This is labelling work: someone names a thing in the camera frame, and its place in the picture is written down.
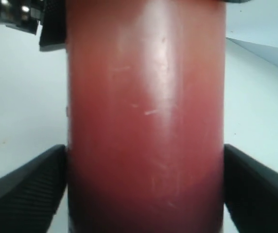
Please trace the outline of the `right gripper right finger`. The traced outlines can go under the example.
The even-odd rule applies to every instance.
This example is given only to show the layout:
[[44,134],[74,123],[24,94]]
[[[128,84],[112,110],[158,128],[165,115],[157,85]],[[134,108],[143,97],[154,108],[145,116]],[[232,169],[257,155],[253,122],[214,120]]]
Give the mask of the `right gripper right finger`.
[[240,233],[278,233],[278,173],[224,147],[225,205]]

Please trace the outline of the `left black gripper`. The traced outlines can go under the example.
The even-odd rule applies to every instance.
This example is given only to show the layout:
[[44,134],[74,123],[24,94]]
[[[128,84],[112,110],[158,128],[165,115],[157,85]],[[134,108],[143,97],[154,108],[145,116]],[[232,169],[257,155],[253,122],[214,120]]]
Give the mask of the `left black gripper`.
[[0,25],[36,34],[39,23],[42,31],[40,51],[56,51],[66,43],[65,0],[0,0]]

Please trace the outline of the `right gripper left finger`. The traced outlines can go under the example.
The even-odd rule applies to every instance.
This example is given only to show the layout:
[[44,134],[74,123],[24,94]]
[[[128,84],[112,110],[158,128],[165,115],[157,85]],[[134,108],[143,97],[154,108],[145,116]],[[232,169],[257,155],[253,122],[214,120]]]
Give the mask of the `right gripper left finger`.
[[64,195],[67,154],[55,145],[0,178],[0,233],[45,233]]

